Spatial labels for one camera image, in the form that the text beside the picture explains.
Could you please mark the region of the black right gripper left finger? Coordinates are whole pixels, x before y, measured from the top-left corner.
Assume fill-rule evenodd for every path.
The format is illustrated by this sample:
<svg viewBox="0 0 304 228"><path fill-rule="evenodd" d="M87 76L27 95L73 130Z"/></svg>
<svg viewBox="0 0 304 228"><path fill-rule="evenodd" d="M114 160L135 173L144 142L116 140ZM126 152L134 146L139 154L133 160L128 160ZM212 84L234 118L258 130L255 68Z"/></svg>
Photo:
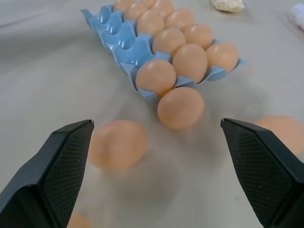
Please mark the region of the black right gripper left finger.
<svg viewBox="0 0 304 228"><path fill-rule="evenodd" d="M65 228L86 168L93 120L54 131L0 194L2 228Z"/></svg>

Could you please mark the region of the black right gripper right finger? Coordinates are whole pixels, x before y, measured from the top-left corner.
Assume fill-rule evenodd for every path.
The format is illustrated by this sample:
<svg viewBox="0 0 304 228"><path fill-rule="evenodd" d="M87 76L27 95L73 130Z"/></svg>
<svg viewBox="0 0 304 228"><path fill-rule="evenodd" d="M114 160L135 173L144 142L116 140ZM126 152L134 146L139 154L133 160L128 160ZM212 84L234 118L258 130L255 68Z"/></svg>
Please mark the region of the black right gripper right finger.
<svg viewBox="0 0 304 228"><path fill-rule="evenodd" d="M304 164L269 129L223 118L238 181L265 228L304 226Z"/></svg>

